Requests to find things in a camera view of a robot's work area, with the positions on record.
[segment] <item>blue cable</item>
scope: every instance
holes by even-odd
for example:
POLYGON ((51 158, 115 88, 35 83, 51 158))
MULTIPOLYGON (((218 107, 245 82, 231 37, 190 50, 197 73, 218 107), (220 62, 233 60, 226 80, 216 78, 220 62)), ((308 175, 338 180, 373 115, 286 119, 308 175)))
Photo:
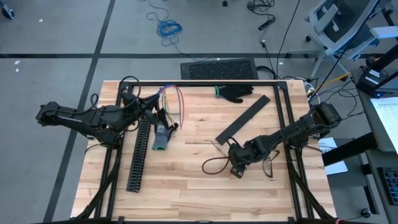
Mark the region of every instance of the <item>blue cable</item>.
POLYGON ((169 11, 163 7, 157 7, 152 5, 150 3, 150 0, 138 0, 138 1, 147 1, 149 5, 154 8, 154 9, 161 9, 166 12, 166 16, 163 19, 159 19, 159 16, 157 15, 156 12, 148 12, 146 15, 146 18, 150 21, 155 21, 157 22, 157 28, 156 28, 156 33, 159 37, 162 38, 160 43, 164 47, 168 47, 170 45, 174 45, 175 49, 180 53, 184 55, 188 55, 192 59, 196 60, 197 62, 204 62, 205 60, 214 60, 213 58, 205 58, 203 60, 198 60, 194 56, 188 54, 188 53, 183 53, 177 46, 177 43, 180 42, 180 39, 178 37, 178 34, 181 33, 182 31, 182 26, 178 22, 176 22, 173 19, 168 19, 169 18, 169 11))

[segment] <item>concrete floor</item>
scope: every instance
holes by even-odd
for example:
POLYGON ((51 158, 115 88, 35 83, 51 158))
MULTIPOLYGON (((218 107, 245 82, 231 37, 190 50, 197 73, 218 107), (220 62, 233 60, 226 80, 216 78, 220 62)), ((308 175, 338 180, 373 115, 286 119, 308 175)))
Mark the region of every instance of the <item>concrete floor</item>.
MULTIPOLYGON (((145 18, 153 10, 147 2, 142 1, 116 0, 113 10, 109 11, 111 18, 103 45, 102 41, 98 45, 108 6, 112 2, 7 1, 15 10, 16 18, 9 21, 0 17, 0 94, 3 105, 0 115, 4 118, 0 136, 1 223, 42 222, 50 200, 70 132, 62 127, 41 128, 34 119, 39 105, 49 101, 70 107, 77 107, 79 103, 84 105, 86 98, 82 91, 85 84, 90 87, 87 89, 90 95, 100 91, 103 80, 119 80, 126 75, 134 75, 141 80, 178 80, 180 63, 193 61, 175 55, 159 58, 164 57, 161 54, 178 52, 173 47, 161 46, 160 38, 155 33, 155 23, 145 18), (137 58, 98 59, 100 52, 154 54, 151 57, 158 58, 136 55, 137 58), (24 58, 17 58, 11 54, 44 54, 40 56, 44 58, 23 55, 19 56, 24 58), (88 76, 90 67, 92 80, 88 76)), ((221 6, 221 0, 151 2, 166 7, 170 19, 175 19, 183 26, 178 45, 183 52, 264 53, 258 44, 261 33, 257 27, 266 18, 249 12, 245 0, 229 1, 227 8, 221 6)), ((296 4, 295 1, 291 2, 277 0, 275 7, 270 9, 270 13, 277 17, 263 38, 270 53, 279 51, 296 4)), ((303 20, 318 2, 304 0, 300 3, 282 53, 319 47, 314 42, 304 41, 309 26, 303 20)), ((397 13, 391 17, 398 24, 397 13)), ((368 24, 371 27, 387 25, 381 14, 368 24)), ((378 47, 367 49, 366 53, 385 53, 396 43, 395 39, 381 40, 378 47)), ((256 65, 270 66, 267 58, 255 58, 255 61, 256 65)), ((276 58, 271 61, 275 66, 276 58)), ((283 65, 279 65, 279 75, 282 77, 307 78, 314 63, 314 59, 305 58, 282 58, 279 61, 283 62, 283 65)), ((351 69, 363 64, 364 60, 342 63, 351 69)), ((332 62, 323 62, 318 74, 325 76, 332 65, 332 62)), ((387 68, 389 70, 396 71, 397 66, 387 68)), ((340 68, 336 68, 331 78, 342 73, 340 68)), ((260 72, 259 77, 269 79, 266 73, 260 72)), ((342 117, 354 105, 353 99, 339 96, 334 96, 329 102, 334 104, 342 117)), ((356 111, 361 111, 360 104, 356 111)), ((365 115, 360 115, 346 120, 330 135, 335 138, 355 138, 369 130, 365 115)), ((76 138, 53 220, 66 220, 70 216, 86 144, 86 139, 80 136, 76 138)), ((332 194, 337 214, 341 218, 357 217, 359 211, 368 206, 361 189, 332 189, 332 194)), ((387 223, 383 214, 358 221, 387 223)))

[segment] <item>wooden table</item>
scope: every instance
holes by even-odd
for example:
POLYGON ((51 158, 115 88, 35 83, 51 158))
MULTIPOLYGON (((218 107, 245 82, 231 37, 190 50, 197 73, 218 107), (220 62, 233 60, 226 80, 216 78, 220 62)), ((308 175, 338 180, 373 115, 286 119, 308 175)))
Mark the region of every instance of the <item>wooden table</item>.
MULTIPOLYGON (((309 107, 302 81, 287 81, 294 118, 307 113, 309 107)), ((119 82, 105 81, 99 105, 113 105, 119 82)), ((157 92, 158 86, 142 87, 141 97, 157 92)), ((126 191, 135 133, 124 140, 118 187, 114 202, 113 220, 213 220, 213 221, 287 221, 294 217, 294 205, 283 145, 272 165, 274 178, 262 171, 262 163, 251 164, 242 179, 229 173, 231 164, 218 175, 206 175, 202 163, 212 157, 223 156, 211 144, 215 137, 238 118, 261 95, 271 99, 252 120, 234 136, 241 144, 260 134, 271 134, 280 129, 275 96, 270 86, 255 86, 254 93, 245 96, 241 104, 215 98, 212 87, 181 87, 185 101, 185 121, 182 130, 173 134, 164 151, 150 149, 154 141, 153 126, 150 131, 148 151, 139 193, 126 191)), ((280 91, 285 122, 288 124, 283 94, 280 91)), ((174 89, 167 89, 171 112, 178 109, 174 89)), ((97 144, 90 141, 88 146, 97 144)), ((310 144, 318 147, 315 140, 310 144)), ((228 145, 220 146, 224 153, 228 145)), ((71 217, 78 215, 95 195, 100 184, 105 148, 91 148, 85 156, 71 217)), ((310 190, 329 214, 335 216, 328 179, 320 152, 305 148, 303 162, 310 190)), ((217 171, 225 160, 206 165, 207 171, 217 171)), ((303 216, 305 204, 299 190, 303 216)), ((102 216, 106 211, 108 194, 104 196, 102 216)))

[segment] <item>white paper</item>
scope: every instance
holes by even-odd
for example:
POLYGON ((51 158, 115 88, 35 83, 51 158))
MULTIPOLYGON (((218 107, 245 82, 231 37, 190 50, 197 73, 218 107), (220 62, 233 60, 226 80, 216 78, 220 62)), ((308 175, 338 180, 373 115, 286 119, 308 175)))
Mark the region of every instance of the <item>white paper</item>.
MULTIPOLYGON (((333 138, 323 138, 318 141, 319 149, 322 151, 322 154, 334 150, 337 148, 335 140, 333 138)), ((344 161, 337 162, 332 165, 328 165, 325 167, 326 175, 329 174, 338 174, 340 172, 347 172, 347 166, 344 161)))
POLYGON ((398 97, 371 99, 371 101, 398 153, 398 97))

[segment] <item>gray office chair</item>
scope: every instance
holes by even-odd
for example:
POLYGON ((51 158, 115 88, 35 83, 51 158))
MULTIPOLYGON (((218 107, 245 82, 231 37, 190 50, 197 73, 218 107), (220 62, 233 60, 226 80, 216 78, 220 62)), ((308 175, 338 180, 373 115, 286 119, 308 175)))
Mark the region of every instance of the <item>gray office chair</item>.
POLYGON ((14 11, 10 9, 6 4, 4 4, 2 1, 0 1, 0 8, 1 8, 1 13, 3 16, 7 19, 13 19, 14 18, 14 11))
MULTIPOLYGON (((337 60, 336 57, 342 54, 348 42, 359 30, 368 15, 374 11, 374 6, 378 2, 379 0, 324 0, 310 11, 309 16, 305 18, 311 25, 311 32, 306 41, 313 39, 323 48, 289 51, 296 54, 317 55, 310 79, 314 78, 324 58, 337 60)), ((366 24, 358 32, 342 58, 356 60, 366 47, 377 46, 379 39, 398 35, 397 27, 370 29, 366 24)), ((338 65, 347 72, 342 64, 339 63, 338 65)))

